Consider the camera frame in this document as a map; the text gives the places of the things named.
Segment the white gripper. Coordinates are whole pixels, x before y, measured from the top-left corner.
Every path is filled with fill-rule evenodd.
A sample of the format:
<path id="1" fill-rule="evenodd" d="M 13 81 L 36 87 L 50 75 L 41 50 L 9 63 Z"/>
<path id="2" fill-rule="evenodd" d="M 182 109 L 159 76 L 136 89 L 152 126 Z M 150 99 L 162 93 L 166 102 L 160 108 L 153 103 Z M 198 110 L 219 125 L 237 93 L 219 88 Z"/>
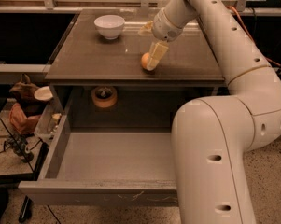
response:
<path id="1" fill-rule="evenodd" d="M 176 27 L 169 21 L 165 10 L 162 8 L 154 17 L 153 21 L 148 21 L 139 29 L 138 34 L 144 36 L 149 35 L 151 32 L 161 41 L 151 43 L 145 65 L 148 71 L 152 71 L 157 67 L 162 57 L 169 49 L 167 42 L 176 40 L 182 33 L 182 29 Z"/>

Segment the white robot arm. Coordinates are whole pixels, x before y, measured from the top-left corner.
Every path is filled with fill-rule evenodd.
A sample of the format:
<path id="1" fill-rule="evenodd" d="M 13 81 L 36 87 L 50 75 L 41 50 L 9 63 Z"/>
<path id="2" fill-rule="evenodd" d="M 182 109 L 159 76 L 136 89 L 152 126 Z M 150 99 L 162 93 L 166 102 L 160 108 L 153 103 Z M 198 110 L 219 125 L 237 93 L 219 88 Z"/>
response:
<path id="1" fill-rule="evenodd" d="M 171 131 L 182 224 L 256 224 L 243 155 L 281 135 L 281 80 L 221 0 L 171 0 L 155 16 L 142 58 L 153 70 L 199 18 L 229 93 L 191 100 Z"/>

